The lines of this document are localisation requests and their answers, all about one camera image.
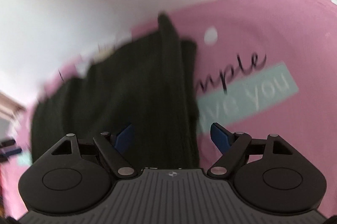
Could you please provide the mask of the black knit sweater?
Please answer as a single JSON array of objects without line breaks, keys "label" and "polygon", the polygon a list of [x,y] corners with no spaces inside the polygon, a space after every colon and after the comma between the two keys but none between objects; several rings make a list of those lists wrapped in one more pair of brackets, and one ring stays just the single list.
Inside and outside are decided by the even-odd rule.
[{"label": "black knit sweater", "polygon": [[37,161],[67,133],[95,134],[134,128],[124,158],[134,168],[196,168],[198,106],[193,88],[197,45],[181,39],[168,16],[158,28],[71,78],[40,102],[31,122]]}]

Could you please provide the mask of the pink printed bed sheet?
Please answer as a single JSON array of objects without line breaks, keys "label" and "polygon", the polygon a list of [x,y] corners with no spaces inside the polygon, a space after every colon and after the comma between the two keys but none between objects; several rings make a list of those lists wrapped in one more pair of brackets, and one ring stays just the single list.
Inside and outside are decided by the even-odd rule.
[{"label": "pink printed bed sheet", "polygon": [[320,210],[336,213],[336,0],[215,0],[171,14],[197,43],[200,165],[220,153],[217,122],[279,134],[327,179]]}]

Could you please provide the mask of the beige curtain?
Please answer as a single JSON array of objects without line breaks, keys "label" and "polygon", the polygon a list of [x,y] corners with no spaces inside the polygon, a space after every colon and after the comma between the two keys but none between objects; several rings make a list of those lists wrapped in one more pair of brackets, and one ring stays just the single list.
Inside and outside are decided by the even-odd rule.
[{"label": "beige curtain", "polygon": [[10,98],[3,92],[0,92],[0,113],[1,118],[5,120],[14,120],[16,117],[25,112],[25,107],[20,103],[16,102],[14,99]]}]

